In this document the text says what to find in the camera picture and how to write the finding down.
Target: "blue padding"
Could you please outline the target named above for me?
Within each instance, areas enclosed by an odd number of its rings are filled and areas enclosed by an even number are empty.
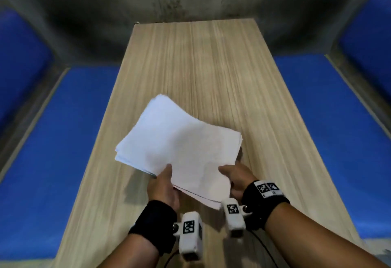
[[[49,48],[15,11],[0,12],[0,133],[51,60]]]
[[[275,61],[359,235],[391,237],[391,140],[324,56]]]
[[[118,71],[63,78],[0,184],[0,260],[56,256]]]
[[[391,0],[369,0],[340,46],[391,103]]]

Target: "black wrist strap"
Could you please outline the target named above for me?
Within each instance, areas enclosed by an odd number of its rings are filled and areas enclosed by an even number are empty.
[[[152,200],[148,202],[138,217],[129,234],[139,234],[149,240],[159,251],[159,255],[170,253],[175,244],[173,224],[177,214],[164,202]]]
[[[273,182],[256,180],[244,191],[242,204],[247,206],[252,215],[245,219],[249,230],[265,229],[265,224],[271,212],[280,203],[290,201]]]

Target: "black cable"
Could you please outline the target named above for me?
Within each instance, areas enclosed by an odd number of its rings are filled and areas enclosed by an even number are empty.
[[[264,245],[264,243],[262,242],[262,240],[251,230],[249,230],[249,232],[254,235],[259,242],[261,242],[261,245],[264,247],[264,249],[267,251],[269,257],[271,258],[271,260],[273,261],[274,265],[276,266],[276,268],[278,268],[277,264],[276,264],[276,261],[274,261],[274,258],[272,257],[272,255],[270,254],[269,250],[267,249],[266,245]]]
[[[169,264],[169,262],[171,261],[171,259],[175,256],[175,255],[178,255],[179,254],[179,250],[176,250],[174,251],[174,253],[169,256],[169,258],[167,259],[167,262],[164,264],[164,268],[167,268],[167,265]]]

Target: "left hand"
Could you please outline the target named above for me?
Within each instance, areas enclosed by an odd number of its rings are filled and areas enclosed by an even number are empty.
[[[166,168],[148,183],[148,200],[158,200],[172,207],[174,211],[179,209],[179,191],[174,189],[171,183],[172,166],[167,164]]]

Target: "stack of paper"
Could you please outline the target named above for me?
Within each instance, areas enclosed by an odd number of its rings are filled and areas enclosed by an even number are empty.
[[[239,132],[202,122],[158,95],[117,145],[115,160],[152,175],[171,163],[174,187],[219,209],[230,181],[218,167],[235,164],[241,144]]]

